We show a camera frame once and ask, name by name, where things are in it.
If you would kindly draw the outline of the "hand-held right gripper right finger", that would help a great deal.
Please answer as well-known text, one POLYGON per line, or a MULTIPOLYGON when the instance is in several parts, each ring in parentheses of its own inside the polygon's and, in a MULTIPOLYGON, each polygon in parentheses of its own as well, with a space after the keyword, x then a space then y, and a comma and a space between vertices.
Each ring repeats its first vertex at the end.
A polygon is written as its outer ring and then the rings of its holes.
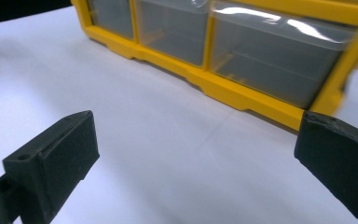
POLYGON ((294 156, 358 218, 358 129, 306 111, 294 156))

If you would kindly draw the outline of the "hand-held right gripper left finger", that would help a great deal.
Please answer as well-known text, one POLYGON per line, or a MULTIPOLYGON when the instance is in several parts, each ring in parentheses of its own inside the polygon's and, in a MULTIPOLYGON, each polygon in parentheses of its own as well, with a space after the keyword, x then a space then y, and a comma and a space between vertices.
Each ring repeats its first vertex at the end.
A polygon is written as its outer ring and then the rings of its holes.
POLYGON ((64 117, 3 159, 11 221, 49 224, 99 159, 91 111, 64 117))

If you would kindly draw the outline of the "yellow and black organizer cabinet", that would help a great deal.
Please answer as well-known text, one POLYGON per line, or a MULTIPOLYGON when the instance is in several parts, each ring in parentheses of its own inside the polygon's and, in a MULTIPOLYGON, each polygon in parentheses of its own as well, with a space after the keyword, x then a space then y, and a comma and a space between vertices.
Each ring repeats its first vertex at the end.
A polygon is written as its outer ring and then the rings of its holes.
POLYGON ((331 73, 307 108, 297 107, 208 70, 147 48, 137 40, 116 35, 93 24, 87 0, 70 0, 85 34, 128 59, 164 68, 226 105, 253 111, 284 126, 298 129, 306 111, 332 115, 344 97, 349 74, 358 64, 358 0, 222 0, 297 18, 316 19, 354 28, 355 36, 341 53, 331 73))

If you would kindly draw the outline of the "set of clear closed drawers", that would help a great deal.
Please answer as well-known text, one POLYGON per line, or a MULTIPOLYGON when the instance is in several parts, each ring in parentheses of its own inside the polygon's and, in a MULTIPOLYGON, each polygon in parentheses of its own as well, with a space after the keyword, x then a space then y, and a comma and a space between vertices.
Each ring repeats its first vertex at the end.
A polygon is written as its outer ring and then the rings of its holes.
POLYGON ((307 108, 354 28, 222 0, 87 0, 94 25, 307 108))

